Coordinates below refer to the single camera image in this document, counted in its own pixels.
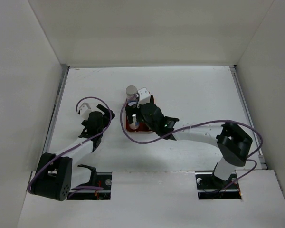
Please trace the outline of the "silver lid blue label jar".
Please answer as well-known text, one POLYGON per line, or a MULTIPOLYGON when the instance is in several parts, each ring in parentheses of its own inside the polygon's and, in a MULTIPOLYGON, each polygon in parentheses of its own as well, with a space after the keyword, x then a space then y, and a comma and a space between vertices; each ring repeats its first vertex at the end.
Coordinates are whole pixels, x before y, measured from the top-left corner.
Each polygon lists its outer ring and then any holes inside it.
POLYGON ((137 94, 137 88, 134 85, 127 86, 126 88, 127 100, 135 100, 136 94, 137 94))

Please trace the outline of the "tall silver lid spice jar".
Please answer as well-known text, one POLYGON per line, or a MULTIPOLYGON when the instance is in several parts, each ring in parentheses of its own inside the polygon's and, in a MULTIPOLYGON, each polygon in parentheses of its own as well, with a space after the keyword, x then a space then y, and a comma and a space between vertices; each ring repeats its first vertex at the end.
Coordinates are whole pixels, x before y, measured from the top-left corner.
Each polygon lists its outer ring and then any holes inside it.
POLYGON ((132 114, 131 122, 129 121, 129 127, 132 130, 137 130, 140 126, 139 122, 137 121, 136 114, 132 114))

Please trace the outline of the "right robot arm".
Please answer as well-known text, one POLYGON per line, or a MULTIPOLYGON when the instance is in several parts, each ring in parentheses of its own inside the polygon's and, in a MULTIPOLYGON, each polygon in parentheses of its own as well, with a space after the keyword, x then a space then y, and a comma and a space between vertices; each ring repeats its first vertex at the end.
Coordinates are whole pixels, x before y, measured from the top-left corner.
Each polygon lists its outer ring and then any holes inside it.
POLYGON ((232 172, 246 164, 253 140, 237 122, 209 121, 189 124, 178 118, 165 116, 153 102, 126 105, 125 112, 130 124, 137 120, 155 132, 160 139, 193 141, 218 148, 222 157, 210 179, 216 188, 226 185, 232 172))

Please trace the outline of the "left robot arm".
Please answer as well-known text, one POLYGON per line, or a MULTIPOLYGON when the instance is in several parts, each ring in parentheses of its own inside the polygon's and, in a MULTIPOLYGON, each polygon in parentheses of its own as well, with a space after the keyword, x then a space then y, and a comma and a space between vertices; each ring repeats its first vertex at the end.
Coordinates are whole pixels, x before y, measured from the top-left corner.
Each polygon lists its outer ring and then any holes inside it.
POLYGON ((35 176, 28 185, 30 194, 64 201, 83 190, 98 194, 103 189, 97 180, 96 168, 81 160, 99 147, 103 133, 115 115, 101 104, 93 111, 87 103, 80 106, 78 113, 83 118, 82 132, 65 149, 41 155, 35 176))

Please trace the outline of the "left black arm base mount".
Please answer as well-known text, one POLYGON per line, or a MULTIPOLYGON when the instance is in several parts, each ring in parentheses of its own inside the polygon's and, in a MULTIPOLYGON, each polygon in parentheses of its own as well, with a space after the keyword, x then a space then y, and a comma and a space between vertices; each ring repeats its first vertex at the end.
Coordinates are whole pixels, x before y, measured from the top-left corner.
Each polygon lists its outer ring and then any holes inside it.
POLYGON ((83 172, 84 181, 79 185, 79 187, 95 187, 97 179, 97 171, 95 167, 83 165, 78 165, 80 170, 83 172))

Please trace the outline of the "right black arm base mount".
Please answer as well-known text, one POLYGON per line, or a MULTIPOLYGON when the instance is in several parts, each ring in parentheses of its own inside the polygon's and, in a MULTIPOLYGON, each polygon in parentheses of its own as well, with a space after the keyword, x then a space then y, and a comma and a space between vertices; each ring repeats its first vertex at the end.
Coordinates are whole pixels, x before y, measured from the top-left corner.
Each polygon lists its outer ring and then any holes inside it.
POLYGON ((229 176, 229 178, 227 180, 222 180, 222 179, 216 177, 214 175, 214 173, 212 173, 212 175, 211 175, 211 181, 212 181, 214 187, 218 188, 219 190, 222 190, 228 184, 230 184, 232 182, 233 178, 235 178, 235 179, 237 178, 235 172, 231 173, 231 175, 229 176))

